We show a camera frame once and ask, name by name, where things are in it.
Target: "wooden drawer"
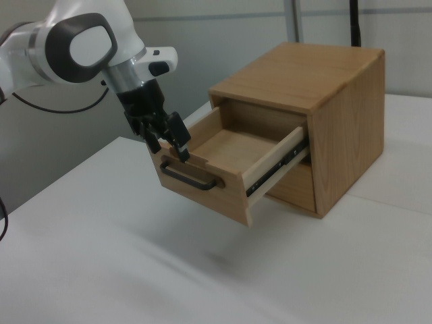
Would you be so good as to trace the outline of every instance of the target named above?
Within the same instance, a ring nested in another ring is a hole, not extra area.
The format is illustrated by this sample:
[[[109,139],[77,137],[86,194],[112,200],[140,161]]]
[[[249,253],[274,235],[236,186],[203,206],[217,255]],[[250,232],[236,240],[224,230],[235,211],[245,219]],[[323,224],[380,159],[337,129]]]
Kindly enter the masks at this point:
[[[305,115],[237,100],[223,101],[189,132],[186,164],[165,143],[153,155],[162,185],[247,226],[250,207],[310,153]],[[293,169],[290,177],[298,176],[312,179],[309,163]],[[313,190],[300,195],[315,211]]]

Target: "table surface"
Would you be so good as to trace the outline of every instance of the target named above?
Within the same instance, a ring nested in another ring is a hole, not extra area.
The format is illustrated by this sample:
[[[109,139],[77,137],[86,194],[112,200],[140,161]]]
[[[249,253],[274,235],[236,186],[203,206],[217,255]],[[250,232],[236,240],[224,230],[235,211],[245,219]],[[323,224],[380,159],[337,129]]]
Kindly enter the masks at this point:
[[[252,229],[118,138],[10,215],[0,322],[430,323],[431,120],[387,95],[384,153],[326,218],[264,198]]]

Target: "white wall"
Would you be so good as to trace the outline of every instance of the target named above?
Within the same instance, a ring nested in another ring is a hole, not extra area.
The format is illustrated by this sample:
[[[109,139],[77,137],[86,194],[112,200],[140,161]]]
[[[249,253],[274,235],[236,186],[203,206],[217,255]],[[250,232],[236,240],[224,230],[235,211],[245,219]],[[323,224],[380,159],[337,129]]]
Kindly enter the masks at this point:
[[[16,22],[43,19],[54,2],[1,0],[0,32]],[[283,0],[126,0],[126,4],[147,46],[178,50],[178,71],[162,77],[160,84],[166,109],[177,110],[182,117],[208,101],[210,86],[287,41]],[[99,80],[19,94],[51,109],[76,109],[102,93]],[[112,94],[79,115],[50,115],[8,100],[0,106],[0,196],[8,210],[118,136],[135,138]]]
[[[386,52],[388,93],[432,97],[432,2],[360,0],[364,47]],[[350,45],[349,1],[301,0],[306,43]]]
[[[174,46],[176,73],[160,80],[168,111],[187,117],[208,89],[287,41],[282,0],[127,0],[148,46]]]

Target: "drawer handle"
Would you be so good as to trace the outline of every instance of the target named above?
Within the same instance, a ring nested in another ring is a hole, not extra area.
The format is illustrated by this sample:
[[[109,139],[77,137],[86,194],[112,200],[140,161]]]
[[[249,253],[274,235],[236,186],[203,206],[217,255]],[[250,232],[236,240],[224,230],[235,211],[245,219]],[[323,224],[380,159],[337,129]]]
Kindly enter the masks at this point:
[[[198,181],[195,181],[193,179],[190,179],[188,177],[185,177],[182,174],[178,174],[177,172],[168,170],[167,167],[169,167],[169,161],[165,161],[164,163],[161,164],[161,171],[163,174],[166,174],[167,176],[177,179],[181,182],[184,182],[185,184],[188,184],[196,189],[202,190],[202,191],[208,191],[214,187],[216,187],[217,182],[216,179],[211,180],[210,182],[206,183],[206,184],[201,184]]]

